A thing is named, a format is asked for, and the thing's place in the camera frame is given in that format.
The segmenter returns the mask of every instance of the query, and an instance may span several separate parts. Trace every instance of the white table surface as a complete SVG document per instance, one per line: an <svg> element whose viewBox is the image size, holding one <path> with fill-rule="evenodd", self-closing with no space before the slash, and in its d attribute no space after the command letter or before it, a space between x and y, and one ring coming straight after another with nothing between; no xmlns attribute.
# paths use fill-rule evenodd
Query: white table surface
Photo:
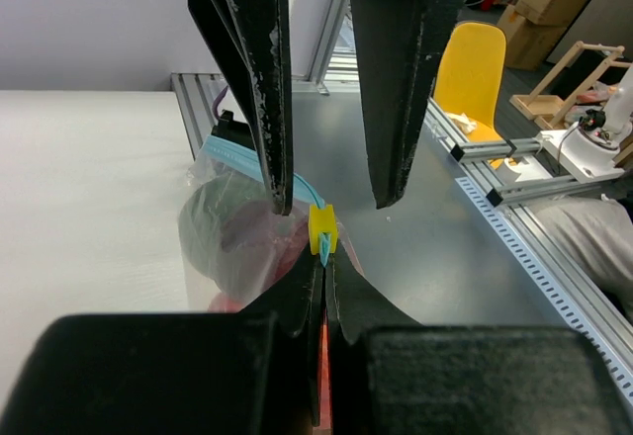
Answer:
<svg viewBox="0 0 633 435"><path fill-rule="evenodd" d="M187 309L191 162L172 93L0 92L0 407L56 318Z"/></svg>

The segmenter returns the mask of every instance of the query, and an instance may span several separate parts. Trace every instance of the gray metal table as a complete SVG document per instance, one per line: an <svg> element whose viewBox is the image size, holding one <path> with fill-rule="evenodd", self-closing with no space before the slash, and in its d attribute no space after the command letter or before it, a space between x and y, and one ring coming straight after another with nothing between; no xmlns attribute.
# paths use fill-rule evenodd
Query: gray metal table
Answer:
<svg viewBox="0 0 633 435"><path fill-rule="evenodd" d="M564 324L456 184L425 126L407 191L376 210L358 92L296 92L295 171L348 230L367 279L425 324Z"/></svg>
<svg viewBox="0 0 633 435"><path fill-rule="evenodd" d="M197 150L224 83L174 74L172 84ZM377 211L358 83L326 85L329 96L294 84L295 170L334 204L367 279L425 324L573 327L633 410L633 326L528 208L488 203L485 193L503 183L487 161L460 165L449 156L468 140L437 105L429 102L405 197Z"/></svg>

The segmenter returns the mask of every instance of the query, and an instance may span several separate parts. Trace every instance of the wooden frame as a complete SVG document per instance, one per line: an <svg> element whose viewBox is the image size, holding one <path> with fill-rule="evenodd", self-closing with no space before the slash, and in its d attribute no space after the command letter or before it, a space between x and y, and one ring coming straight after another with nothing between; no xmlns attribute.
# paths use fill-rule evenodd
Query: wooden frame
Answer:
<svg viewBox="0 0 633 435"><path fill-rule="evenodd" d="M572 62L581 51L589 49L594 51L609 51L607 56L587 78L579 84L565 100L558 96L541 95L547 86L558 76L567 65ZM513 95L510 97L510 104L519 110L530 121L535 123L544 130L562 128L561 122L565 114L576 104L576 98L579 94L584 93L597 81L600 76L609 67L629 67L628 62L617 61L616 59L622 55L624 46L602 46L601 44L586 44L583 42L575 42L569 51L552 67L550 72L538 83L534 90L527 96Z"/></svg>
<svg viewBox="0 0 633 435"><path fill-rule="evenodd" d="M619 166L626 170L633 167L633 133L620 143L620 152L613 159L615 166Z"/></svg>

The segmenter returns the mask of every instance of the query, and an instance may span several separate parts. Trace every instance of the yellow chair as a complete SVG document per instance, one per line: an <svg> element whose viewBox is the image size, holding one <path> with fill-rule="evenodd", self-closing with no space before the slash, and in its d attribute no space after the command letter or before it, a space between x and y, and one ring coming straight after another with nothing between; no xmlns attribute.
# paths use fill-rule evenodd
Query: yellow chair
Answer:
<svg viewBox="0 0 633 435"><path fill-rule="evenodd" d="M460 23L444 50L433 98L445 112L477 122L469 141L501 140L495 107L505 60L505 35L494 25Z"/></svg>

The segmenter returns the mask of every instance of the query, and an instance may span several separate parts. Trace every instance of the metal bracket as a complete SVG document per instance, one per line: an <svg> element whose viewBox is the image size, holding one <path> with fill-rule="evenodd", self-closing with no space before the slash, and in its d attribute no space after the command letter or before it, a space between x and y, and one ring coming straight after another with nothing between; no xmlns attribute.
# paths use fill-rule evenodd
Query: metal bracket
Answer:
<svg viewBox="0 0 633 435"><path fill-rule="evenodd" d="M600 190L604 185L604 181L579 183L576 178L567 175L548 180L523 181L499 186L492 188L486 198L493 206L517 205L539 198Z"/></svg>
<svg viewBox="0 0 633 435"><path fill-rule="evenodd" d="M451 155L460 163L531 155L541 149L536 138L456 143Z"/></svg>

